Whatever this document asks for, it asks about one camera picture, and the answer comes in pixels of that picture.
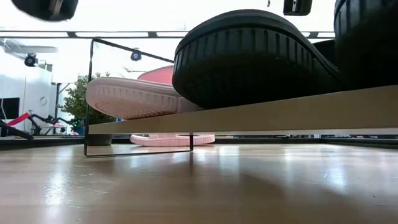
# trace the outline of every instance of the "white wall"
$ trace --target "white wall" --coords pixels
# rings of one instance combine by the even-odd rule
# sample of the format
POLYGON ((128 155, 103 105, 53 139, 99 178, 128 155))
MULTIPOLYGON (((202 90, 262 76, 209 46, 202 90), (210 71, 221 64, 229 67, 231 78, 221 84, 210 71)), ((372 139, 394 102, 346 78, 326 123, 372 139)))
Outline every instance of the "white wall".
MULTIPOLYGON (((32 110, 46 118, 49 115, 50 86, 50 72, 26 67, 21 59, 0 50, 0 98, 19 97, 19 115, 32 110)), ((26 120, 15 127, 30 131, 31 123, 26 120)))

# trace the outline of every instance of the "wooden floor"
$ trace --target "wooden floor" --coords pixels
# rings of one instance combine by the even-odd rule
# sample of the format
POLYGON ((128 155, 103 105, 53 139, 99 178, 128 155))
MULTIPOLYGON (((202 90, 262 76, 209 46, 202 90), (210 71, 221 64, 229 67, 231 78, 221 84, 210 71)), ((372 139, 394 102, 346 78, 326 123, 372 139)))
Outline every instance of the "wooden floor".
POLYGON ((398 151, 225 145, 102 159, 85 159, 83 146, 0 151, 0 223, 398 223, 398 151))

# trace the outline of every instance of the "shelf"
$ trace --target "shelf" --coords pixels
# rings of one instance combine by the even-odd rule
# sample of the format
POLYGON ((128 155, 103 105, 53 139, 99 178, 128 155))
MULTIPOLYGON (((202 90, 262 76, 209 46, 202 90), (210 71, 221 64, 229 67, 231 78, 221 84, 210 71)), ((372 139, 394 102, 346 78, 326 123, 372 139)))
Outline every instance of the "shelf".
POLYGON ((90 125, 90 134, 396 134, 398 85, 90 125))

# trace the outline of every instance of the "black shoe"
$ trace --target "black shoe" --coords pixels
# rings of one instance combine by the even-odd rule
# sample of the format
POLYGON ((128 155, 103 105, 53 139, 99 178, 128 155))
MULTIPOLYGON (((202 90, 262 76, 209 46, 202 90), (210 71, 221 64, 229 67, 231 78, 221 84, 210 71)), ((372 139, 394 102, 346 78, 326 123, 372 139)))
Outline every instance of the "black shoe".
POLYGON ((44 21, 65 21, 75 15, 78 0, 11 0, 15 7, 44 21))
POLYGON ((336 45, 335 40, 324 40, 313 44, 317 50, 333 65, 336 65, 336 45))
POLYGON ((337 0, 340 80, 349 89, 398 84, 398 0, 337 0))
POLYGON ((248 9, 209 19, 181 40, 173 86, 211 109, 340 91, 337 74, 289 21, 248 9))

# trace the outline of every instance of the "pink slipper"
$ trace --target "pink slipper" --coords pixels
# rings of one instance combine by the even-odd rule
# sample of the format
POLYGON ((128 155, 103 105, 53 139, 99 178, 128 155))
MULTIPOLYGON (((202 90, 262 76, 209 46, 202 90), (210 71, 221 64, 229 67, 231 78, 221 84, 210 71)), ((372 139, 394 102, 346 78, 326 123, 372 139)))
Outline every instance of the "pink slipper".
MULTIPOLYGON (((141 146, 189 146, 189 136, 176 134, 150 134, 149 137, 132 135, 130 141, 141 146)), ((215 141, 215 136, 200 135, 193 137, 193 145, 208 144, 215 141)))
POLYGON ((145 80, 156 83, 164 83, 172 85, 174 65, 161 67, 140 75, 138 80, 145 80))
POLYGON ((172 85, 128 78, 96 78, 87 84, 86 101, 94 109, 122 119, 201 110, 172 85))

